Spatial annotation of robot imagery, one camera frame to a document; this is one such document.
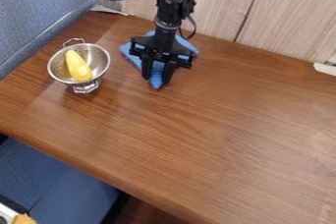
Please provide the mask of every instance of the blue upholstered seat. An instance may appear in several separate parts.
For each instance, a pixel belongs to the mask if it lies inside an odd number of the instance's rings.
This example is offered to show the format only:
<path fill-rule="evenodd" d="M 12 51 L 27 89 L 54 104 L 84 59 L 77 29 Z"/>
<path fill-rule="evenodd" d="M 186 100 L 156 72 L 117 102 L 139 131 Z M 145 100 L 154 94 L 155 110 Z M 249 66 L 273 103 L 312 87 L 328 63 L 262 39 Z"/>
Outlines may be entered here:
<path fill-rule="evenodd" d="M 119 192 L 15 140 L 0 144 L 0 195 L 38 224 L 98 224 Z"/>

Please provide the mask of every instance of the table surface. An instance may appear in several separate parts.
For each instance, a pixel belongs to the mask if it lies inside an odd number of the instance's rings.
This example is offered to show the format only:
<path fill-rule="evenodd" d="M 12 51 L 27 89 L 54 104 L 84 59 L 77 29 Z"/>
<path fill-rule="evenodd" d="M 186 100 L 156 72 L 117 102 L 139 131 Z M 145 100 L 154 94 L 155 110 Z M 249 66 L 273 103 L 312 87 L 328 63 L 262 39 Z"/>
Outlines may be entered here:
<path fill-rule="evenodd" d="M 118 46 L 153 23 L 88 12 L 0 83 L 0 132 L 190 223 L 336 221 L 336 79 L 197 35 L 191 70 L 153 90 Z M 62 43 L 111 52 L 101 89 L 47 74 Z"/>

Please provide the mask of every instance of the stainless steel bowl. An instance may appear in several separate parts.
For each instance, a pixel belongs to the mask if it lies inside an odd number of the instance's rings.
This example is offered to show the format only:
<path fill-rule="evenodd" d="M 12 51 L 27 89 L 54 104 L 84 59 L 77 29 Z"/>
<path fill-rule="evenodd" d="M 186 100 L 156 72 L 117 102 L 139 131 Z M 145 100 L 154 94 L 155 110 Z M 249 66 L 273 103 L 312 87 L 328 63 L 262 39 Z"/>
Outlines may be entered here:
<path fill-rule="evenodd" d="M 79 44 L 67 46 L 72 41 Z M 65 53 L 68 50 L 78 52 L 92 69 L 93 78 L 85 82 L 76 82 L 68 71 Z M 110 54 L 96 44 L 85 43 L 82 38 L 72 38 L 63 43 L 63 49 L 54 54 L 48 62 L 48 73 L 56 81 L 72 87 L 75 93 L 90 93 L 99 88 L 101 78 L 111 65 Z"/>

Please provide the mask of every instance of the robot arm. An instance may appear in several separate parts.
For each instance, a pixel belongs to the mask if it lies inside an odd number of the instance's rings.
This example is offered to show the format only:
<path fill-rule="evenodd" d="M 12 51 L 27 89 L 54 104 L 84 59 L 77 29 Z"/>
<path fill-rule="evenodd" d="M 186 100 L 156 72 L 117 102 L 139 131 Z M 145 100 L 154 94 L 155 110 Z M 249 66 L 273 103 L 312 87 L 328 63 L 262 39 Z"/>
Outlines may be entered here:
<path fill-rule="evenodd" d="M 186 39 L 195 35 L 196 23 L 191 17 L 195 5 L 195 0 L 157 0 L 155 35 L 132 37 L 130 54 L 142 59 L 142 76 L 146 80 L 149 79 L 153 61 L 165 64 L 162 80 L 164 84 L 170 82 L 177 68 L 192 66 L 196 54 L 176 40 L 176 32 L 179 30 L 184 37 L 181 24 L 182 20 L 188 19 L 195 26 L 195 30 Z"/>

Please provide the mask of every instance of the blue towel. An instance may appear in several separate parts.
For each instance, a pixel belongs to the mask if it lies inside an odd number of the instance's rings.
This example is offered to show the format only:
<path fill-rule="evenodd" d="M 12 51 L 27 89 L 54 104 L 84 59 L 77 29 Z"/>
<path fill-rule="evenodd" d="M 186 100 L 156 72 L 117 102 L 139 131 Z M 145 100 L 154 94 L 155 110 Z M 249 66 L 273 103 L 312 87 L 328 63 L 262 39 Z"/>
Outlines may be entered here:
<path fill-rule="evenodd" d="M 152 36 L 152 35 L 154 35 L 154 31 L 150 31 L 146 34 L 146 36 Z M 196 54 L 199 53 L 199 50 L 197 48 L 192 46 L 187 40 L 183 39 L 181 36 L 176 35 L 176 39 L 182 45 L 193 50 Z M 136 66 L 136 68 L 141 71 L 141 59 L 138 56 L 130 55 L 129 53 L 130 47 L 131 47 L 131 42 L 120 46 L 119 49 L 123 53 L 123 55 L 126 57 L 126 59 L 131 61 Z M 189 56 L 183 56 L 183 55 L 179 57 L 184 58 L 184 59 L 189 58 Z M 152 87 L 155 89 L 159 89 L 163 85 L 162 83 L 163 69 L 164 69 L 164 63 L 154 61 L 151 74 L 150 74 L 150 78 L 149 78 L 149 82 L 152 85 Z"/>

